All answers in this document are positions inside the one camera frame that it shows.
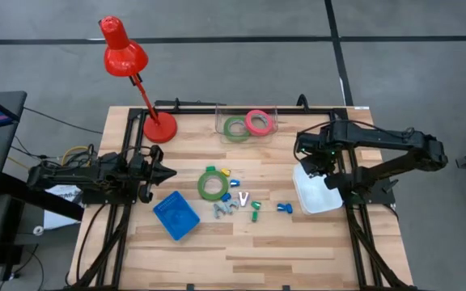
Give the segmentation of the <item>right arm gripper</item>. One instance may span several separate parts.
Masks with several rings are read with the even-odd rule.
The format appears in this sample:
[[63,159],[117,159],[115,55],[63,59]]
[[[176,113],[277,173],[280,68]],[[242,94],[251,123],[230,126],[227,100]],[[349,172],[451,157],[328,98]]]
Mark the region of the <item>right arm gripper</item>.
[[307,175],[331,175],[336,170],[339,150],[327,145],[326,134],[298,133],[296,153],[305,154],[299,162]]

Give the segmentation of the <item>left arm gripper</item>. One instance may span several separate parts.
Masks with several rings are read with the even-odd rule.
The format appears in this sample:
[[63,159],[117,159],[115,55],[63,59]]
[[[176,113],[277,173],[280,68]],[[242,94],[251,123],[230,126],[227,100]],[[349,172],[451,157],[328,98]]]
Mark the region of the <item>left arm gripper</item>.
[[152,194],[150,193],[151,185],[160,185],[163,181],[176,175],[176,171],[164,166],[161,163],[163,151],[158,145],[150,148],[150,162],[142,169],[142,180],[146,183],[141,185],[138,190],[138,199],[142,203],[150,203]]

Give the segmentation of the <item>large green tape roll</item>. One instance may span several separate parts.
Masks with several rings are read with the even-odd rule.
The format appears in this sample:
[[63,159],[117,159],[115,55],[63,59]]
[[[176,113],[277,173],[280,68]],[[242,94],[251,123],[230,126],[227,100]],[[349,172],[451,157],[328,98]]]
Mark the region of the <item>large green tape roll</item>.
[[[205,190],[205,184],[210,179],[217,179],[220,182],[221,189],[218,192],[210,193]],[[228,192],[228,189],[229,183],[227,177],[219,171],[206,171],[197,181],[197,190],[205,200],[220,200]]]

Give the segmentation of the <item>blue plastic basket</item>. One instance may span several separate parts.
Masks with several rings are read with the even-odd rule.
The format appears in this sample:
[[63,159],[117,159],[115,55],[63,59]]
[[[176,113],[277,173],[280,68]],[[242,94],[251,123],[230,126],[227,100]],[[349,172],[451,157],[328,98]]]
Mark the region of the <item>blue plastic basket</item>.
[[153,212],[176,241],[181,240],[200,223],[199,216],[178,191],[159,202]]

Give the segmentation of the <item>white plastic bin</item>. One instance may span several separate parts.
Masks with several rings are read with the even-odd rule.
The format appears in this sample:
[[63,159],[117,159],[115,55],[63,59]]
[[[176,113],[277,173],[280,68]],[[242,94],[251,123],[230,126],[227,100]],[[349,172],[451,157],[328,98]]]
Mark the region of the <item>white plastic bin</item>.
[[300,206],[306,215],[328,212],[343,205],[339,190],[327,188],[325,175],[310,177],[298,163],[294,166],[292,179]]

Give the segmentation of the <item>clear plastic bin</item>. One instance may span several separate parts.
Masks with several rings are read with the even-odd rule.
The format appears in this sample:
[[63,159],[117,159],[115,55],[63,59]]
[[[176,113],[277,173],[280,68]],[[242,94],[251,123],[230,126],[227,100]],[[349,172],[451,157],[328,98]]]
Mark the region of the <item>clear plastic bin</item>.
[[[247,139],[244,142],[232,142],[226,139],[224,132],[223,132],[223,125],[225,121],[232,116],[242,116],[245,118],[245,116],[250,112],[251,110],[261,110],[265,113],[267,113],[272,121],[273,121],[273,131],[266,135],[266,136],[254,136],[251,134],[250,138]],[[225,105],[217,105],[215,107],[215,130],[216,133],[220,136],[220,140],[223,143],[227,144],[235,144],[235,145],[240,145],[240,144],[258,144],[258,143],[269,143],[273,139],[273,135],[278,131],[278,113],[277,113],[277,108],[275,106],[264,106],[264,107],[227,107]],[[261,119],[255,118],[252,120],[253,124],[256,127],[259,128],[264,128],[264,122]],[[242,133],[243,130],[241,129],[241,126],[239,124],[235,124],[231,127],[233,132],[236,133]]]

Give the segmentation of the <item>white paper sheet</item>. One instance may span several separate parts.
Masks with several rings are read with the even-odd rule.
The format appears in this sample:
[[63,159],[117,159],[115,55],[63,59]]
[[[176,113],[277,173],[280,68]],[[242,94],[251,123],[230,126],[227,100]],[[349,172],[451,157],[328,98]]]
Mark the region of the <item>white paper sheet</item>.
[[[82,190],[75,185],[56,185],[50,189],[46,189],[47,193],[59,196],[64,200],[74,202],[78,206],[82,206]],[[64,226],[78,224],[78,221],[69,217],[62,216],[50,211],[44,211],[44,224],[46,230],[54,230]]]

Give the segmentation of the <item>red desk lamp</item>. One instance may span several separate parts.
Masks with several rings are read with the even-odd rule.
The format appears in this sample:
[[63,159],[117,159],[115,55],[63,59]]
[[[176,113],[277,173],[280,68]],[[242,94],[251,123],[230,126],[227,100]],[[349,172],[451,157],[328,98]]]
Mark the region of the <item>red desk lamp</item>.
[[143,122],[143,134],[155,143],[170,141],[177,132],[176,119],[167,112],[154,109],[140,78],[140,72],[149,61],[146,52],[128,37],[122,21],[116,16],[105,16],[99,21],[99,26],[107,44],[104,51],[105,69],[112,76],[128,78],[138,88],[149,110],[149,116]]

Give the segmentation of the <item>black desk leg beam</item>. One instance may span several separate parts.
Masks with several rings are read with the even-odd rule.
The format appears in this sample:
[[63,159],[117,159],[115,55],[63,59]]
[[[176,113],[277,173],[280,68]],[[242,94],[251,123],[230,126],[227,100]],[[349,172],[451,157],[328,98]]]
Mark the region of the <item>black desk leg beam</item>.
[[19,263],[23,246],[15,244],[25,204],[60,214],[79,221],[83,208],[75,203],[47,192],[28,189],[25,182],[9,175],[0,177],[0,267],[2,277],[10,277],[12,268]]

